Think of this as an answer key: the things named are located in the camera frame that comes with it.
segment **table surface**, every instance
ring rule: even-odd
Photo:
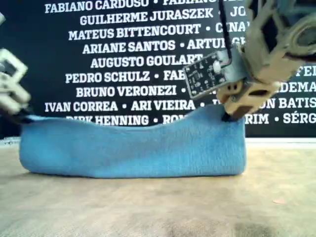
[[[88,179],[0,149],[0,237],[313,237],[316,150],[248,149],[240,176]]]

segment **blue cloth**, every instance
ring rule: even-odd
[[[20,161],[33,173],[93,178],[159,178],[243,173],[244,119],[222,122],[222,106],[150,127],[100,126],[32,117],[22,127]]]

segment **robotic arm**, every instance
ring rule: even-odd
[[[245,2],[250,18],[245,45],[230,49],[223,27],[227,52],[211,53],[184,68],[192,99],[217,90],[224,121],[256,112],[300,66],[316,62],[316,0]],[[219,6],[225,15],[222,0]]]
[[[0,13],[0,25],[5,21]],[[0,49],[0,112],[14,122],[26,122],[24,115],[31,99],[19,82],[27,71],[19,59],[6,49]]]

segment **circuit board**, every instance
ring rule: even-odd
[[[183,68],[191,99],[208,95],[227,83],[223,70],[214,71],[214,65],[220,63],[218,53],[214,52]]]

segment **black backdrop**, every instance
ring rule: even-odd
[[[218,3],[215,0],[209,0],[208,2],[203,0],[158,0],[157,2],[148,0],[149,3],[145,7],[96,9],[101,3],[106,4],[106,2],[105,0],[86,1],[85,6],[92,6],[91,10],[56,12],[56,10],[63,10],[63,6],[66,6],[62,4],[66,3],[64,0],[1,1],[0,12],[5,15],[6,21],[0,26],[0,46],[10,50],[29,67],[26,76],[22,80],[22,85],[32,94],[31,105],[36,114],[49,117],[92,116],[93,122],[96,122],[95,118],[97,116],[97,120],[101,121],[102,119],[104,125],[122,122],[123,116],[126,119],[126,115],[132,115],[134,117],[130,116],[129,119],[134,119],[133,125],[149,126],[170,122],[171,117],[179,118],[179,116],[185,115],[194,109],[193,104],[188,103],[188,94],[184,92],[185,82],[174,80],[175,77],[165,75],[164,71],[174,70],[172,75],[175,75],[186,63],[182,60],[188,58],[187,55],[207,55],[213,50],[224,47],[222,33],[218,31],[220,30],[220,25],[218,25]],[[119,2],[120,4],[127,2],[134,3],[134,6],[137,6],[139,2],[146,3],[147,1],[109,0],[108,2]],[[244,1],[242,0],[225,1],[227,20],[230,22],[229,30],[233,42],[243,41],[244,26],[248,24],[248,19],[244,15],[243,4]],[[143,15],[149,17],[155,16],[155,11],[163,10],[165,12],[161,12],[161,15],[167,16],[172,13],[173,17],[178,17],[180,14],[177,11],[183,9],[190,9],[187,10],[190,15],[187,17],[188,15],[183,14],[182,16],[187,17],[187,19],[181,20],[144,20],[143,22],[118,22],[114,24],[109,22],[104,24],[102,22],[103,24],[85,25],[86,17],[81,18],[82,16],[104,15],[104,19],[106,19],[110,14],[116,13],[128,13],[126,15],[132,17],[135,15],[132,13],[136,12],[143,12]],[[242,16],[234,16],[236,9]],[[181,34],[180,31],[177,34],[172,34],[172,30],[177,27],[180,29],[181,25],[186,25],[187,33],[190,33],[191,29],[191,34]],[[160,36],[152,35],[151,26],[169,27],[169,33],[172,35],[164,34],[164,31],[161,31],[162,35]],[[133,27],[138,27],[139,30],[146,29],[147,31],[144,33],[146,36],[135,35],[135,37],[131,37],[129,34],[128,37],[119,38],[120,29],[118,28],[126,28],[127,31],[130,31]],[[96,36],[99,36],[97,32],[91,35],[92,39],[83,39],[84,33],[80,34],[80,31],[99,29],[107,29],[106,38],[96,39]],[[81,39],[75,40],[75,31],[77,31],[77,37],[81,36]],[[169,44],[169,50],[162,50],[165,46],[163,40]],[[201,48],[201,44],[197,44],[198,40],[206,42],[204,48]],[[133,47],[138,42],[144,41],[160,41],[160,43],[156,43],[161,46],[161,50],[140,51],[141,48]],[[114,42],[126,43],[125,52],[83,54],[84,49],[87,50],[91,44],[110,45]],[[176,61],[179,60],[180,63],[173,62],[176,65],[150,66],[152,62],[150,59],[153,57],[159,59],[161,55],[175,55]],[[111,65],[103,68],[93,67],[93,62],[97,58],[115,57],[139,57],[139,60],[144,60],[144,65],[138,67],[111,67]],[[125,71],[139,71],[141,75],[146,74],[144,71],[149,71],[150,80],[116,82],[106,79],[104,81],[104,73]],[[69,78],[76,73],[92,73],[94,75],[99,73],[102,76],[102,81],[66,83],[66,75]],[[315,137],[315,81],[316,66],[306,65],[302,67],[300,73],[289,83],[284,84],[281,92],[272,98],[266,104],[266,107],[263,107],[254,115],[246,116],[247,137]],[[158,85],[161,86],[158,90],[159,95],[130,96],[131,87],[128,86],[135,86],[135,89],[145,93],[148,92],[148,86]],[[87,87],[86,90],[92,87],[107,87],[108,95],[77,97],[80,95],[80,91],[84,90],[83,87]],[[122,96],[120,92],[126,92],[127,94]],[[211,95],[210,98],[194,101],[194,107],[216,103],[215,99],[215,95]],[[175,102],[177,100],[181,100],[182,105],[187,104],[186,108],[166,110],[172,109],[171,104],[177,104]],[[113,101],[116,102],[116,106],[112,104],[112,111],[108,109],[104,109],[105,111],[78,110],[79,108],[85,109],[87,103],[84,102],[90,102],[90,105],[94,108],[102,109]],[[147,107],[143,108],[146,110],[135,110],[140,109],[139,101],[150,101],[146,102]],[[56,104],[64,105],[63,102],[67,102],[69,107],[60,107]],[[157,107],[164,103],[167,103],[166,107]],[[1,120],[1,133],[2,137],[17,136],[19,129]]]

